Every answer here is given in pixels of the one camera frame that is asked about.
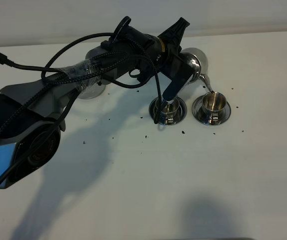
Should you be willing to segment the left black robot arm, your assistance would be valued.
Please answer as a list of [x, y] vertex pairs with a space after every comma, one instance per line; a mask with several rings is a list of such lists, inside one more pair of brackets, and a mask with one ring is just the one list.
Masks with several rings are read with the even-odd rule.
[[162, 73], [169, 86], [159, 91], [152, 118], [174, 101], [193, 71], [180, 57], [189, 23], [180, 18], [158, 36], [142, 33], [124, 17], [113, 32], [96, 33], [73, 42], [103, 37], [85, 60], [68, 67], [16, 64], [0, 52], [0, 64], [41, 73], [40, 80], [0, 90], [0, 189], [5, 189], [47, 163], [56, 153], [65, 118], [78, 96], [96, 85], [115, 84], [137, 89]]

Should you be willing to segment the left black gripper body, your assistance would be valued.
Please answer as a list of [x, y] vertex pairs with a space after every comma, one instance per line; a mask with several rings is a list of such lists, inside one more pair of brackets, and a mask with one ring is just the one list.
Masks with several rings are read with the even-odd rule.
[[172, 56], [178, 56], [182, 50], [180, 44], [186, 28], [190, 25], [183, 17], [180, 17], [173, 25], [157, 36], [161, 45], [161, 60], [157, 63], [157, 72], [161, 72], [167, 60]]

